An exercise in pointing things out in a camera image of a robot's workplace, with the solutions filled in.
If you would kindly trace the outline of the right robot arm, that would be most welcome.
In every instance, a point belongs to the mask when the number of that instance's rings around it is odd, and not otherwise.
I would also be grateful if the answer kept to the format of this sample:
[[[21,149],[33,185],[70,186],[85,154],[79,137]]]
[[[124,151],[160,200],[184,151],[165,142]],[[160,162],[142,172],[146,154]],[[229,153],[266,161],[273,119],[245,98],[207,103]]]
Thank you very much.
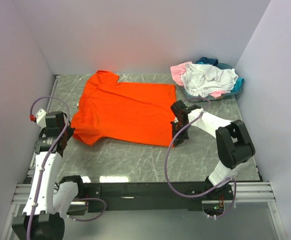
[[[227,120],[207,112],[198,105],[186,106],[182,100],[174,102],[170,109],[175,116],[171,122],[172,140],[164,160],[164,175],[170,189],[185,198],[207,196],[215,200],[222,193],[236,172],[256,153],[250,134],[242,120]],[[167,166],[172,147],[177,147],[189,139],[188,129],[193,126],[210,134],[216,140],[219,162],[206,179],[205,191],[197,195],[186,195],[177,191],[171,184]]]

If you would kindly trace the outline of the orange t shirt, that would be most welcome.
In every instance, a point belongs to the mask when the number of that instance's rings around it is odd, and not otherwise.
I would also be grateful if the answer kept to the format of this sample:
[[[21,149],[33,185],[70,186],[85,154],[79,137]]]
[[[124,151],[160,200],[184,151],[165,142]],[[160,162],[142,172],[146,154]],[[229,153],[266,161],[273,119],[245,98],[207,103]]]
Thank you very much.
[[[90,146],[101,138],[169,146],[175,85],[120,82],[119,78],[99,70],[87,80],[71,121],[73,138]]]

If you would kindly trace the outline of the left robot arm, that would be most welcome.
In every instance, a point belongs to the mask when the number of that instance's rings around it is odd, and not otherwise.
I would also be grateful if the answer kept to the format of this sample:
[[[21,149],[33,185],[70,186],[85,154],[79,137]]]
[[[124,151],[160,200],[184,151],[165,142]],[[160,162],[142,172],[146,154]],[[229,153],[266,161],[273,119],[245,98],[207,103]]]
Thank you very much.
[[[58,169],[69,139],[74,133],[67,115],[40,109],[30,119],[41,127],[34,145],[35,169],[32,185],[21,216],[12,220],[12,230],[20,240],[61,240],[71,202],[86,194],[79,175],[66,176],[55,189]]]

